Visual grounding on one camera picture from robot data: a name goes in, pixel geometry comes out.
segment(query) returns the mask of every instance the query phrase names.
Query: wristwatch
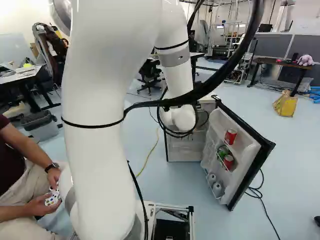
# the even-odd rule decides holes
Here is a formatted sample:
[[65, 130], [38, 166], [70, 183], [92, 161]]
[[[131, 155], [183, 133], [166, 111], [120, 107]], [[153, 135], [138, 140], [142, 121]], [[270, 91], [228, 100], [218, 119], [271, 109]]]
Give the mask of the wristwatch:
[[52, 169], [52, 168], [58, 169], [59, 167], [60, 167], [60, 166], [59, 166], [58, 163], [53, 162], [52, 164], [50, 164], [49, 166], [47, 166], [47, 167], [44, 169], [44, 171], [45, 171], [46, 173], [48, 173], [50, 169]]

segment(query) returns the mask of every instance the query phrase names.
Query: light blue floor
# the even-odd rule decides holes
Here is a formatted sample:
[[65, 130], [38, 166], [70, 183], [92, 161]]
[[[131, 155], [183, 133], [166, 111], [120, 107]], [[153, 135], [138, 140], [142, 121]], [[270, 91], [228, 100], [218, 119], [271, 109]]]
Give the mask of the light blue floor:
[[[203, 59], [198, 64], [212, 68], [221, 66]], [[197, 72], [200, 73], [199, 80], [207, 79], [211, 74], [200, 69]], [[135, 80], [129, 93], [136, 94], [139, 85]], [[281, 239], [320, 240], [320, 228], [313, 222], [313, 216], [320, 215], [320, 105], [300, 97], [294, 117], [286, 118], [278, 116], [272, 108], [279, 92], [224, 83], [215, 92], [225, 105], [276, 143], [262, 167], [265, 176], [262, 193]], [[152, 93], [153, 98], [159, 96], [159, 92]], [[145, 100], [148, 99], [127, 94], [126, 106]], [[56, 107], [51, 112], [59, 116], [61, 109]], [[157, 127], [147, 108], [133, 110], [123, 123], [125, 153], [136, 173], [156, 141]], [[212, 196], [199, 163], [167, 163], [163, 135], [159, 132], [159, 143], [138, 178], [145, 200], [193, 205], [198, 240], [277, 239], [259, 200], [244, 195], [235, 210], [229, 212]], [[66, 161], [63, 129], [58, 136], [40, 145], [53, 160]], [[258, 174], [252, 186], [260, 181]], [[68, 217], [62, 207], [59, 210], [40, 222], [53, 231], [69, 234]]]

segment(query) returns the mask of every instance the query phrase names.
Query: red soda can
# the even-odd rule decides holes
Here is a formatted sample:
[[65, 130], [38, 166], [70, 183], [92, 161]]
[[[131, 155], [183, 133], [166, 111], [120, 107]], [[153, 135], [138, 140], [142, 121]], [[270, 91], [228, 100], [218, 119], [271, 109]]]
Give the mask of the red soda can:
[[224, 136], [225, 142], [229, 145], [234, 144], [237, 133], [238, 133], [237, 130], [233, 128], [227, 129]]
[[228, 169], [228, 171], [230, 171], [230, 169], [232, 168], [232, 166], [234, 164], [234, 158], [231, 155], [225, 155], [224, 159], [223, 159], [223, 163], [226, 166], [226, 168]]

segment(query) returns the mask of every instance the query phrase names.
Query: gray partition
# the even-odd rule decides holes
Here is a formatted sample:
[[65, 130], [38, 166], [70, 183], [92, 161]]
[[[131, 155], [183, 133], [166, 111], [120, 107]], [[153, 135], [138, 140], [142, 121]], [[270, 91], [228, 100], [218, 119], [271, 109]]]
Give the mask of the gray partition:
[[[298, 53], [299, 57], [305, 54], [312, 56], [313, 61], [320, 62], [320, 36], [319, 35], [294, 35], [293, 42], [290, 46], [287, 57], [291, 58], [294, 53]], [[296, 83], [297, 75], [300, 74], [298, 69], [292, 67], [283, 67], [278, 80], [288, 83]], [[314, 65], [312, 70], [308, 70], [306, 78], [313, 78], [311, 85], [320, 86], [320, 65]]]
[[[255, 56], [265, 56], [274, 58], [285, 58], [290, 45], [292, 34], [287, 33], [256, 33], [258, 40]], [[253, 53], [254, 44], [251, 44], [249, 52]]]

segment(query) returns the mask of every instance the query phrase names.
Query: yellow cable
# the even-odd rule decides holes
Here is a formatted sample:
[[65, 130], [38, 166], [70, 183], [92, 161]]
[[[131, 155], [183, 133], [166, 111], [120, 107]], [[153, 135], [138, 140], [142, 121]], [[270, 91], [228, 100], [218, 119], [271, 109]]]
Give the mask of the yellow cable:
[[149, 160], [150, 155], [151, 155], [152, 152], [155, 150], [155, 148], [156, 148], [156, 146], [157, 146], [157, 144], [158, 144], [158, 142], [159, 142], [159, 133], [158, 133], [158, 130], [159, 130], [159, 127], [156, 129], [156, 142], [155, 142], [154, 146], [151, 148], [151, 150], [150, 150], [150, 152], [148, 153], [148, 155], [146, 156], [146, 159], [145, 159], [145, 161], [144, 161], [143, 167], [142, 167], [141, 171], [135, 176], [136, 178], [139, 177], [139, 175], [144, 171], [144, 169], [145, 169], [145, 167], [146, 167], [146, 165], [147, 165], [147, 162], [148, 162], [148, 160]]

